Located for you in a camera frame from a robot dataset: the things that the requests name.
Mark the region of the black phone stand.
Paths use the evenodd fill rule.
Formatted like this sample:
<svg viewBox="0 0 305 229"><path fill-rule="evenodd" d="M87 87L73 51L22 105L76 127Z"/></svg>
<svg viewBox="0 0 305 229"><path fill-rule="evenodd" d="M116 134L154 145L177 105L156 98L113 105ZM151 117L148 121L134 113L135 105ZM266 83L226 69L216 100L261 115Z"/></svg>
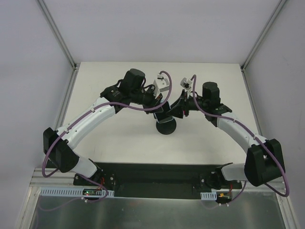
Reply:
<svg viewBox="0 0 305 229"><path fill-rule="evenodd" d="M176 130L176 127L177 123L174 119L165 123L156 122L156 129L162 135L172 134Z"/></svg>

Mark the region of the blue case black phone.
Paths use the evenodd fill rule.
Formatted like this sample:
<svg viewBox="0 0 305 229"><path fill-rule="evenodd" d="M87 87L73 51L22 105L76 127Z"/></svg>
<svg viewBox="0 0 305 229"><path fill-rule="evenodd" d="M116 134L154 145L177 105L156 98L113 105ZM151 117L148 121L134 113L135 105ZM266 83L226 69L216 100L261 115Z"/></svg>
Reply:
<svg viewBox="0 0 305 229"><path fill-rule="evenodd" d="M158 112L153 113L153 116L156 120L157 123L159 124L164 124L167 122L172 121L174 118L173 116L167 114L168 111L170 111L171 107L169 102L166 102L160 109Z"/></svg>

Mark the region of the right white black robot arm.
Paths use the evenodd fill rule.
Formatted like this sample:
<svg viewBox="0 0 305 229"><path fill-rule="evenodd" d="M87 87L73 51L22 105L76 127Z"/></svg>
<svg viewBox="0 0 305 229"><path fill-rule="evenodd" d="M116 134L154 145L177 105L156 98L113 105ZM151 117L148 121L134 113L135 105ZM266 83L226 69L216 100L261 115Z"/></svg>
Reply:
<svg viewBox="0 0 305 229"><path fill-rule="evenodd" d="M276 139L253 133L238 120L232 110L221 103L217 83L203 84L202 95L190 89L190 83L183 83L180 97L170 105L168 116L183 118L190 111L202 111L205 118L215 127L227 133L246 153L246 160L241 164L227 163L218 166L205 177L210 188L220 190L231 181L248 181L253 186L268 185L269 182L285 174L282 147Z"/></svg>

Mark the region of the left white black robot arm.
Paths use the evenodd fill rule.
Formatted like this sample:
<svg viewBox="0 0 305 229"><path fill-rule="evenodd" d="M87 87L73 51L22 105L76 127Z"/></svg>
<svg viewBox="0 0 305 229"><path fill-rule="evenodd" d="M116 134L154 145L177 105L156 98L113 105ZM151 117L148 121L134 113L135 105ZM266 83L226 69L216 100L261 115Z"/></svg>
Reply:
<svg viewBox="0 0 305 229"><path fill-rule="evenodd" d="M163 98L162 93L170 94L172 91L171 76L166 71L160 71L152 84L145 86L145 82L145 73L132 68L123 79L105 88L91 106L74 120L56 130L47 128L43 132L45 158L42 175L52 176L52 173L45 172L47 162L51 161L56 171L72 171L89 185L97 185L102 178L102 169L92 160L75 153L74 149L94 128L123 108L148 114L161 112L169 99L168 96Z"/></svg>

